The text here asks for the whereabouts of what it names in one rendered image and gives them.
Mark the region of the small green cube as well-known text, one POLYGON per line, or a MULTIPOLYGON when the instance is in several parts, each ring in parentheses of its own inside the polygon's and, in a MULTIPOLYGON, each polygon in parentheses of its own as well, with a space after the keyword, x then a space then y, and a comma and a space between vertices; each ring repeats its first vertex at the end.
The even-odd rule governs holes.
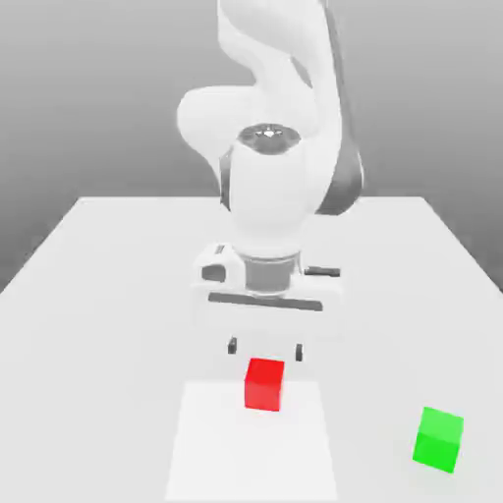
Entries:
POLYGON ((413 450, 413 460, 447 474, 455 470, 464 432, 462 417, 424 407, 413 450))

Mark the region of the small red cube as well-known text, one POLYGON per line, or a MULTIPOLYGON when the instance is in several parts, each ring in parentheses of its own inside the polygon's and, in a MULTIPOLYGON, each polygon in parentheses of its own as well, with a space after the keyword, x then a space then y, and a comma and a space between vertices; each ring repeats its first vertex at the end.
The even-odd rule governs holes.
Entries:
POLYGON ((279 412, 285 363, 271 359, 251 358, 245 376, 245 407, 279 412))

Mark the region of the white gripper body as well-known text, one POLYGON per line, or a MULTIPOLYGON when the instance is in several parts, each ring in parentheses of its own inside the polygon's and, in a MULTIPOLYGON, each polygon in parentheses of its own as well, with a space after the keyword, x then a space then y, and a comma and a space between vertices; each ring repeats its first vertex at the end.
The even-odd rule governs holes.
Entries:
POLYGON ((193 284, 191 294, 196 325, 214 332, 305 339, 333 336, 341 325, 343 285, 337 277, 296 277, 276 297, 212 282, 193 284))

